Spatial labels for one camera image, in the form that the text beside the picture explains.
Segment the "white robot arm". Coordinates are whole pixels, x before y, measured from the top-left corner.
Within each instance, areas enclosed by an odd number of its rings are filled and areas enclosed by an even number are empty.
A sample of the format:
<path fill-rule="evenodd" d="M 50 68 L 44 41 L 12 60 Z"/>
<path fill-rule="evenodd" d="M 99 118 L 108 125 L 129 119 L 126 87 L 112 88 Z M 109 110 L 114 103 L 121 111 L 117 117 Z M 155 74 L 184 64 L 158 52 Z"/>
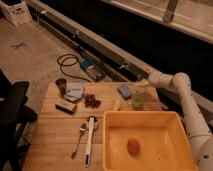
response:
<path fill-rule="evenodd" d="M 137 81 L 137 84 L 163 88 L 179 96 L 184 113 L 186 134 L 198 171 L 213 171 L 213 132 L 195 101 L 189 76 L 183 72 L 170 75 L 152 71 L 147 79 Z"/>

